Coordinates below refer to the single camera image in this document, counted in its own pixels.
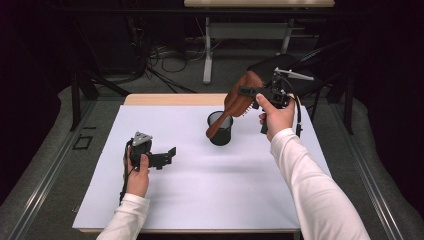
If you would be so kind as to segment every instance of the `person's left hand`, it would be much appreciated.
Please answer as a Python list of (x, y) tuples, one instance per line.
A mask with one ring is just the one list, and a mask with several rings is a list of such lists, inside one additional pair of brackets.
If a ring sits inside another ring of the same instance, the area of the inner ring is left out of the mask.
[(140, 157), (140, 169), (139, 171), (133, 170), (133, 166), (130, 160), (131, 147), (128, 148), (127, 154), (127, 166), (128, 166), (128, 183), (127, 193), (137, 195), (139, 197), (145, 197), (147, 188), (149, 187), (149, 158), (147, 155), (142, 154)]

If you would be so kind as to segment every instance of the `white long sleeve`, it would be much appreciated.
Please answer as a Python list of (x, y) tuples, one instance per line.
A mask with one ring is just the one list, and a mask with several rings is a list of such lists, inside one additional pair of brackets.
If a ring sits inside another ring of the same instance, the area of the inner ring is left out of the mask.
[(370, 239), (355, 207), (292, 129), (274, 136), (271, 153), (292, 193), (306, 240)]
[(136, 239), (146, 221), (149, 202), (148, 199), (126, 193), (121, 206), (115, 210), (112, 220), (97, 239)]

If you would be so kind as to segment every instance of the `dark curtain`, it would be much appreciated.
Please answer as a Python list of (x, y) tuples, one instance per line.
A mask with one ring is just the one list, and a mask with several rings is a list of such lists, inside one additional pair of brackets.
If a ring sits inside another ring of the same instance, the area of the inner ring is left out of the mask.
[(424, 11), (422, 1), (338, 0), (369, 17), (331, 20), (320, 41), (351, 36), (354, 96), (368, 109), (378, 155), (405, 199), (424, 216)]
[(34, 2), (0, 3), (0, 203), (54, 125), (57, 94), (69, 85), (57, 41)]

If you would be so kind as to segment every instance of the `human hand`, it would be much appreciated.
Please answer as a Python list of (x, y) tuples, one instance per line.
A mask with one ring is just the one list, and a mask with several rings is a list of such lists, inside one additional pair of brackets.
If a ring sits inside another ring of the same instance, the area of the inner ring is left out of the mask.
[(259, 115), (259, 119), (262, 125), (265, 121), (267, 123), (268, 131), (266, 136), (269, 141), (271, 141), (279, 131), (286, 128), (292, 128), (295, 105), (293, 99), (290, 99), (289, 105), (284, 109), (275, 108), (268, 99), (260, 93), (256, 94), (256, 101), (265, 111), (265, 113)]
[(149, 158), (147, 155), (142, 154), (140, 157), (140, 169), (133, 169), (131, 164), (131, 147), (128, 148), (127, 153), (127, 171), (128, 171), (128, 183), (127, 183), (127, 193), (137, 195), (139, 197), (145, 197), (147, 193), (147, 188), (149, 187)]

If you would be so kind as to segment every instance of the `black mug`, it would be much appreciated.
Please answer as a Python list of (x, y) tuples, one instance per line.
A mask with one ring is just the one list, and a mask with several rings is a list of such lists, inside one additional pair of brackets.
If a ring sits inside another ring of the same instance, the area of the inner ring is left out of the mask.
[[(223, 111), (211, 113), (208, 117), (208, 125), (211, 126), (222, 115), (222, 113)], [(217, 146), (226, 145), (231, 140), (231, 126), (233, 126), (233, 117), (228, 116), (225, 118), (224, 122), (222, 122), (215, 136), (209, 140)]]

